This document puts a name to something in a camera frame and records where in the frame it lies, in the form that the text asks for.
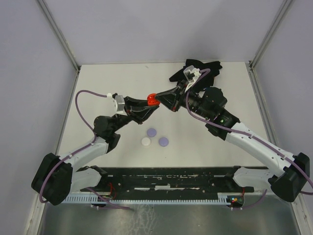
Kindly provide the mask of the purple charging case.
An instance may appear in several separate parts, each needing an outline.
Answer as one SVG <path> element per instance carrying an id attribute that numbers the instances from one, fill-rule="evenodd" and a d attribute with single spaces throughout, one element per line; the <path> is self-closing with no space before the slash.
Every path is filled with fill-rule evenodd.
<path id="1" fill-rule="evenodd" d="M 169 140 L 166 138 L 166 137 L 161 137 L 159 140 L 158 140 L 158 144 L 162 147 L 166 147 L 168 146 L 169 144 Z"/>
<path id="2" fill-rule="evenodd" d="M 157 131 L 155 128 L 149 128 L 146 133 L 147 136 L 150 138 L 155 137 L 157 135 Z"/>

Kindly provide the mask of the black cloth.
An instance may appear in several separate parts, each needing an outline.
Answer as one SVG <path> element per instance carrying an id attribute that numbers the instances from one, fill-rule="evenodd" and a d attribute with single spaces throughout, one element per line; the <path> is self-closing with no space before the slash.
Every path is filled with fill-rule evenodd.
<path id="1" fill-rule="evenodd" d="M 222 68 L 220 61 L 204 63 L 196 59 L 186 59 L 183 68 L 172 75 L 169 78 L 169 81 L 177 82 L 177 85 L 181 81 L 189 81 L 189 78 L 185 76 L 184 71 L 186 69 L 191 69 L 191 71 L 196 73 L 196 80 L 194 78 L 191 79 L 192 84 L 189 86 L 189 90 L 198 93 L 214 85 L 214 79 L 220 74 Z"/>

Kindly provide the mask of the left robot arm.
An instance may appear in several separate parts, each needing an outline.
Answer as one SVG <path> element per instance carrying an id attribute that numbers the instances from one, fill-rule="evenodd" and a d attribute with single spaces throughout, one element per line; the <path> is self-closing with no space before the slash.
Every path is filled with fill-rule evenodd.
<path id="1" fill-rule="evenodd" d="M 112 96 L 116 106 L 113 116 L 98 116 L 88 125 L 93 138 L 85 145 L 60 156 L 49 153 L 44 156 L 31 187 L 39 194 L 41 203 L 62 203 L 71 192 L 94 187 L 103 191 L 108 186 L 105 172 L 97 166 L 86 164 L 116 148 L 120 135 L 117 131 L 134 121 L 142 124 L 159 107 L 160 102 L 151 94 L 146 100 Z"/>

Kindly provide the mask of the orange round charging case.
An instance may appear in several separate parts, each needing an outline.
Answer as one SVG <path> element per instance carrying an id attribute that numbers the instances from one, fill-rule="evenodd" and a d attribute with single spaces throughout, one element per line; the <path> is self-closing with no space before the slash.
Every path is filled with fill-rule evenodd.
<path id="1" fill-rule="evenodd" d="M 148 106 L 158 106 L 160 102 L 156 99 L 156 94 L 150 94 L 147 96 Z"/>

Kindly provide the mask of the aluminium frame rail left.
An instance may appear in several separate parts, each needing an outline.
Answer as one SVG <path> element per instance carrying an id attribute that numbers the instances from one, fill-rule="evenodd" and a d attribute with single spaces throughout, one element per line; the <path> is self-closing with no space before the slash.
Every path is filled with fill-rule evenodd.
<path id="1" fill-rule="evenodd" d="M 45 0 L 35 0 L 35 2 L 37 3 L 39 8 L 41 9 L 45 19 L 47 20 L 49 26 L 51 27 L 55 37 L 57 38 L 59 44 L 61 45 L 62 49 L 64 50 L 67 58 L 69 59 L 69 61 L 72 64 L 72 66 L 74 67 L 74 69 L 76 71 L 79 71 L 81 66 L 76 61 L 75 56 L 74 56 L 73 52 L 71 51 L 67 40 L 65 39 L 62 31 L 58 27 L 53 15 L 52 15 L 52 12 L 48 7 L 48 4 L 46 3 Z"/>

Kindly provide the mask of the white round charging case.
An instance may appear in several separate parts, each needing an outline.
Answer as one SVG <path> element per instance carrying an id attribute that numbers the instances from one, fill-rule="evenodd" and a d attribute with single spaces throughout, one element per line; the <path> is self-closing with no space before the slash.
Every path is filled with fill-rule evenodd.
<path id="1" fill-rule="evenodd" d="M 144 146 L 144 147 L 147 147 L 147 146 L 150 146 L 151 145 L 151 139 L 149 137 L 144 137 L 142 138 L 141 140 L 141 144 Z"/>

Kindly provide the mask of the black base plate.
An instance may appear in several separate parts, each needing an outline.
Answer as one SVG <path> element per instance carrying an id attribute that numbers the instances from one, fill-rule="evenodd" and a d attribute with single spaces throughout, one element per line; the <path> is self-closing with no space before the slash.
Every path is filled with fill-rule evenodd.
<path id="1" fill-rule="evenodd" d="M 236 167 L 105 167 L 104 183 L 96 192 L 115 199 L 214 199 L 218 193 L 252 193 L 232 179 Z"/>

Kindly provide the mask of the aluminium frame rail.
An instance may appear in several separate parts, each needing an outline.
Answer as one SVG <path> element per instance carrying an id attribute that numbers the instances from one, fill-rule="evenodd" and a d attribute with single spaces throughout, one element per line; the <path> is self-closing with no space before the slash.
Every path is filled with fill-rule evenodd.
<path id="1" fill-rule="evenodd" d="M 69 59 L 69 61 L 72 64 L 72 66 L 74 67 L 74 69 L 76 71 L 79 71 L 81 66 L 76 61 L 75 56 L 74 56 L 73 52 L 71 51 L 67 40 L 65 39 L 62 31 L 58 27 L 53 15 L 52 15 L 52 12 L 48 7 L 48 4 L 46 3 L 45 0 L 35 0 L 35 2 L 37 3 L 39 8 L 41 9 L 45 19 L 47 20 L 49 26 L 51 27 L 55 37 L 57 38 L 59 44 L 61 45 L 62 49 L 64 50 L 67 58 Z"/>
<path id="2" fill-rule="evenodd" d="M 294 0 L 283 0 L 277 13 L 275 14 L 273 21 L 270 24 L 268 31 L 266 32 L 260 46 L 258 47 L 253 59 L 249 62 L 249 67 L 251 71 L 254 70 L 256 66 L 259 64 L 259 62 L 261 61 L 265 51 L 270 45 L 273 37 L 275 36 L 277 30 L 279 29 L 286 15 L 290 11 L 293 3 L 294 3 Z"/>

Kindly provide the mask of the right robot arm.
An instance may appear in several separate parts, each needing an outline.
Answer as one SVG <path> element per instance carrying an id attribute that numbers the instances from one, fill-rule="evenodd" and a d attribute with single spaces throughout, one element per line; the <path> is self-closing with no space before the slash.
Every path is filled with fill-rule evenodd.
<path id="1" fill-rule="evenodd" d="M 173 112 L 186 108 L 192 117 L 206 124 L 213 136 L 241 148 L 266 166 L 266 169 L 239 167 L 224 180 L 229 191 L 240 187 L 262 188 L 293 202 L 308 182 L 309 157 L 303 153 L 294 155 L 255 134 L 225 109 L 227 99 L 221 89 L 209 87 L 199 95 L 187 85 L 180 84 L 157 93 L 155 99 Z"/>

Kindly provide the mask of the aluminium frame rail right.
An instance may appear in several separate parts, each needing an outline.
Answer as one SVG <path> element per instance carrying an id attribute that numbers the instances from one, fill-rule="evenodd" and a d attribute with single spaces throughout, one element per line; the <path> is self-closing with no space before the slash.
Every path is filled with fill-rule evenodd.
<path id="1" fill-rule="evenodd" d="M 275 14 L 273 21 L 270 24 L 268 31 L 266 32 L 260 46 L 258 47 L 253 59 L 249 62 L 249 67 L 251 71 L 254 70 L 256 66 L 259 64 L 259 62 L 261 61 L 265 51 L 270 45 L 273 37 L 275 36 L 277 30 L 279 29 L 286 15 L 290 11 L 293 3 L 294 3 L 294 0 L 283 0 L 277 13 Z"/>

